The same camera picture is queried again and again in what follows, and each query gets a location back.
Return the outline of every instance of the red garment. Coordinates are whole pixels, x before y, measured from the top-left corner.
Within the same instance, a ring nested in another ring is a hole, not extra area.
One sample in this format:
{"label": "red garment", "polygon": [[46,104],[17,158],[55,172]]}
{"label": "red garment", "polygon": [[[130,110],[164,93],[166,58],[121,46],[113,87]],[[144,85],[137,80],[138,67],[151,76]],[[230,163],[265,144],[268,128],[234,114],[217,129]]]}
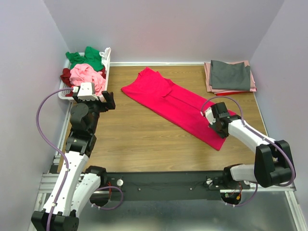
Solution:
{"label": "red garment", "polygon": [[[69,88],[71,88],[73,85],[69,81],[69,78],[71,77],[71,72],[70,69],[64,68],[62,71],[62,75],[60,75],[60,78],[62,79],[63,83],[65,83]],[[70,93],[65,95],[66,97],[73,96],[73,92],[71,91]]]}
{"label": "red garment", "polygon": [[[102,77],[104,79],[106,79],[106,73],[105,73],[105,67],[101,70],[102,72]],[[60,75],[61,80],[63,81],[63,83],[65,83],[69,88],[71,88],[73,85],[71,84],[71,82],[69,81],[69,78],[71,77],[71,72],[70,69],[68,68],[64,68],[62,71],[62,75]],[[73,96],[73,92],[71,91],[70,93],[65,95],[66,97],[71,97]]]}
{"label": "red garment", "polygon": [[209,122],[200,114],[205,98],[163,78],[159,72],[148,67],[138,74],[133,83],[123,87],[122,91],[216,150],[221,149],[225,139],[209,128]]}
{"label": "red garment", "polygon": [[222,92],[222,93],[216,93],[216,95],[235,95],[235,94],[241,94],[241,93],[247,93],[251,91],[239,91],[239,92]]}

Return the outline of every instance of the gray folded shirt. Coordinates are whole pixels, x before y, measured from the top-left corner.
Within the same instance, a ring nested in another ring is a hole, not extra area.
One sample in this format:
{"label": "gray folded shirt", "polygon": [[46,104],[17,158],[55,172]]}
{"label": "gray folded shirt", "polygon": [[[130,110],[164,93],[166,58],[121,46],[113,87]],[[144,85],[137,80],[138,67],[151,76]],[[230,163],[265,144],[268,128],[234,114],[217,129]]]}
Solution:
{"label": "gray folded shirt", "polygon": [[212,60],[209,84],[212,89],[250,91],[250,66]]}

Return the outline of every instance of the laundry basket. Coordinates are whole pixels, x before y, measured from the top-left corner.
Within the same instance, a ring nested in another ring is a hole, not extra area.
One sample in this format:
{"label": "laundry basket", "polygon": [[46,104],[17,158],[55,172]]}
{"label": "laundry basket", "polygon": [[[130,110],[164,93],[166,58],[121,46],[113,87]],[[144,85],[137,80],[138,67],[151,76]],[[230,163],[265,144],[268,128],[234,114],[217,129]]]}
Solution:
{"label": "laundry basket", "polygon": [[[84,52],[80,52],[79,54],[80,54],[80,56],[84,56],[85,55]],[[105,66],[105,71],[106,71],[106,83],[105,83],[104,90],[107,90],[108,79],[109,79],[109,70],[110,70],[110,52],[108,53],[108,55],[106,57],[102,57],[102,61],[103,60],[107,61],[107,65],[104,65]],[[64,63],[64,68],[69,68],[70,65],[71,65],[71,63],[69,62],[68,59],[66,59],[66,61]],[[63,81],[61,80],[59,89],[62,89],[62,88],[68,88],[68,86],[65,83],[63,83]],[[75,100],[74,100],[73,97],[67,97],[66,96],[69,93],[70,93],[69,90],[64,90],[64,91],[59,92],[58,96],[62,100],[69,100],[71,102],[74,102]]]}

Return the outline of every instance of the wooden table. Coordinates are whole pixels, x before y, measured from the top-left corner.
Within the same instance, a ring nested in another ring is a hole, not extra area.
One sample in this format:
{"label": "wooden table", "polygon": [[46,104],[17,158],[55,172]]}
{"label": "wooden table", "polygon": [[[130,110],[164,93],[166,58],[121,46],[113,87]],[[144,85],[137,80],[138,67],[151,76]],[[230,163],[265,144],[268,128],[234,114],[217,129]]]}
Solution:
{"label": "wooden table", "polygon": [[[153,66],[165,78],[202,96],[205,89],[203,66]],[[255,155],[229,136],[216,151],[180,127],[126,96],[121,88],[133,82],[141,66],[111,67],[108,91],[114,92],[115,110],[101,113],[97,141],[86,167],[102,166],[107,171],[188,171],[221,170],[233,164],[252,164]],[[265,134],[265,128],[252,93],[233,95],[243,108],[245,120]],[[223,99],[227,108],[239,114],[237,106]]]}

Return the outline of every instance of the screw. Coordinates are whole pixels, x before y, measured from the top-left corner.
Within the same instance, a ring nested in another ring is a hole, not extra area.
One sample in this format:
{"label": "screw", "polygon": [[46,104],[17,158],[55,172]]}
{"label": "screw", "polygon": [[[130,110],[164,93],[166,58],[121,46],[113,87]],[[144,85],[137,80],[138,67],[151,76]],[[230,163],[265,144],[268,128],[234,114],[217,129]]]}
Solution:
{"label": "screw", "polygon": [[121,187],[122,185],[123,185],[123,180],[122,179],[118,179],[117,181],[116,181],[116,184],[117,184],[117,186],[119,186],[119,187]]}
{"label": "screw", "polygon": [[207,179],[206,184],[207,184],[207,185],[212,185],[212,184],[213,184],[213,181],[209,178],[209,179]]}

